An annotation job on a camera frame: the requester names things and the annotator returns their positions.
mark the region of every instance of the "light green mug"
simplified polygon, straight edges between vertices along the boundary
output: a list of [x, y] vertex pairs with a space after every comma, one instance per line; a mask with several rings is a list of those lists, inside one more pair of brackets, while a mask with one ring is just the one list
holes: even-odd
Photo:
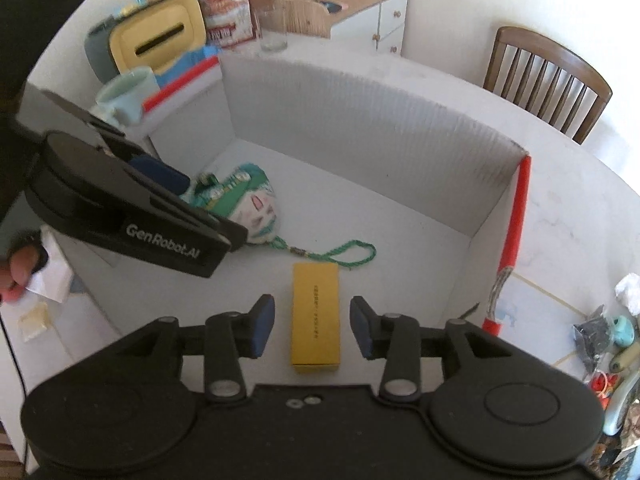
[[154, 71], [139, 66], [109, 81], [95, 97], [101, 119], [121, 126], [142, 120], [142, 103], [160, 90]]

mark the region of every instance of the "cardboard wall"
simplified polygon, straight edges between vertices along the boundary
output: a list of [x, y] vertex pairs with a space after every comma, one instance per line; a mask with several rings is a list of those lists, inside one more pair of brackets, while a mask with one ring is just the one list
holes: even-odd
[[164, 162], [197, 175], [235, 139], [223, 82], [169, 115], [150, 138]]
[[440, 319], [441, 326], [447, 319], [459, 317], [476, 303], [480, 303], [478, 310], [468, 320], [482, 324], [507, 235], [517, 180], [518, 175], [513, 175], [509, 187], [471, 240], [465, 265]]
[[[236, 136], [475, 235], [524, 150], [457, 111], [355, 75], [358, 64], [370, 65], [370, 59], [347, 50], [334, 54], [340, 62], [332, 70], [295, 59], [223, 53]], [[340, 70], [343, 65], [351, 73]]]

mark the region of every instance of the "tiled floor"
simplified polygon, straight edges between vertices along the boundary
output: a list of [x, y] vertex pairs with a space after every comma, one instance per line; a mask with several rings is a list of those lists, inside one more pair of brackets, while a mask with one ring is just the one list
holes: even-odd
[[22, 474], [20, 459], [11, 447], [9, 437], [0, 422], [0, 479], [18, 480]]

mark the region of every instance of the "small packet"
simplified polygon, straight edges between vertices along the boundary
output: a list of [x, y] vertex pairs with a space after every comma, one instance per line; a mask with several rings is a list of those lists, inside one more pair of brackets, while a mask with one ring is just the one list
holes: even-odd
[[18, 319], [18, 328], [22, 333], [22, 340], [28, 343], [46, 332], [52, 326], [49, 315], [49, 305], [45, 301], [40, 301], [26, 314]]
[[589, 374], [593, 374], [611, 346], [613, 321], [599, 306], [584, 323], [574, 325], [574, 341], [578, 355]]

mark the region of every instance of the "finger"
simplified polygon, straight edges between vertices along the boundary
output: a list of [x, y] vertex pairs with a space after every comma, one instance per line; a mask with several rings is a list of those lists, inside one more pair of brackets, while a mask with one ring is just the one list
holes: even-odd
[[0, 288], [0, 300], [7, 303], [13, 303], [22, 297], [25, 290], [26, 289], [23, 286], [17, 285], [17, 283], [14, 282], [14, 286], [12, 286], [12, 288], [5, 290]]
[[32, 245], [27, 245], [12, 255], [9, 260], [11, 276], [18, 285], [26, 286], [29, 283], [31, 273], [38, 264], [39, 259], [40, 253]]
[[11, 288], [12, 285], [15, 285], [15, 280], [11, 275], [9, 263], [1, 262], [0, 263], [0, 290]]

